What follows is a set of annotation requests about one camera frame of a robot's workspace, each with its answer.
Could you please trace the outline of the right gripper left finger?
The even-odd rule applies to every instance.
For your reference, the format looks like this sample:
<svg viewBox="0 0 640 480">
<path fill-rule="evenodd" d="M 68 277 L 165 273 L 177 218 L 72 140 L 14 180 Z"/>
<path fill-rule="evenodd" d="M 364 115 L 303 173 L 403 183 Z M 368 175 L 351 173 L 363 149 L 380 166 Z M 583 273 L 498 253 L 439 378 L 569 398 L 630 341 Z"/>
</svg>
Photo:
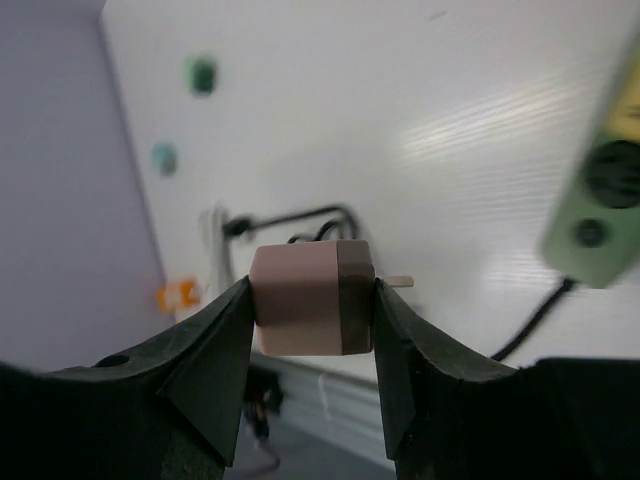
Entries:
<svg viewBox="0 0 640 480">
<path fill-rule="evenodd" d="M 219 479 L 250 360 L 250 285 L 91 367 L 1 368 L 5 479 Z"/>
</svg>

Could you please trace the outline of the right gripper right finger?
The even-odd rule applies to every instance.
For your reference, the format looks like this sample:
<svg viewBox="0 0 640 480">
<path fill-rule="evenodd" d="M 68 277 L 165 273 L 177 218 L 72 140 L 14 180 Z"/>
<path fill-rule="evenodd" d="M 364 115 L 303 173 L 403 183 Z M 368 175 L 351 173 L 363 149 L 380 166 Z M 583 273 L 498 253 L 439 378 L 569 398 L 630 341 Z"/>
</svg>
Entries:
<svg viewBox="0 0 640 480">
<path fill-rule="evenodd" d="M 639 364 L 493 361 L 378 283 L 373 345 L 387 456 L 400 479 L 635 479 Z"/>
</svg>

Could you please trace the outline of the pink plug adapter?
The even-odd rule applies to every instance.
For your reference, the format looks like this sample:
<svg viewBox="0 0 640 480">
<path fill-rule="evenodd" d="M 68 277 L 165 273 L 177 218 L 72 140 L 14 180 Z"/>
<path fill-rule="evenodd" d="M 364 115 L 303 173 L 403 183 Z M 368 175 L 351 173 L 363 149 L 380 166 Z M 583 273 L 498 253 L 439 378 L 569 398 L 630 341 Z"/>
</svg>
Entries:
<svg viewBox="0 0 640 480">
<path fill-rule="evenodd" d="M 248 279 L 262 354 L 349 356 L 373 349 L 380 278 L 366 241 L 261 246 Z"/>
</svg>

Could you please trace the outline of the yellow plug adapter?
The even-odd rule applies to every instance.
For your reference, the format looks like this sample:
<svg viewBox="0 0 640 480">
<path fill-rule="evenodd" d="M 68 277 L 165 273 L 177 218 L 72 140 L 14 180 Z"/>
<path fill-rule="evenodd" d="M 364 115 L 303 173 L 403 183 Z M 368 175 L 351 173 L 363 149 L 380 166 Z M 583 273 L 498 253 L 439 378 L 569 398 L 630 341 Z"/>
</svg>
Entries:
<svg viewBox="0 0 640 480">
<path fill-rule="evenodd" d="M 639 71 L 630 73 L 607 114 L 604 130 L 617 138 L 639 142 Z"/>
</svg>

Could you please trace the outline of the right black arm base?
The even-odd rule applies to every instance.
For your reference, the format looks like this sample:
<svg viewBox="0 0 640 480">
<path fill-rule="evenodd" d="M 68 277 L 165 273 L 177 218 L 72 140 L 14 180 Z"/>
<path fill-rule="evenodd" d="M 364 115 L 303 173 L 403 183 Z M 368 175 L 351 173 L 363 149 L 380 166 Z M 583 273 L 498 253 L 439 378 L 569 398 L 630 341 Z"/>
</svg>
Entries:
<svg viewBox="0 0 640 480">
<path fill-rule="evenodd" d="M 284 392 L 278 373 L 263 367 L 250 365 L 243 399 L 243 417 L 258 441 L 270 436 L 268 414 L 281 413 Z"/>
</svg>

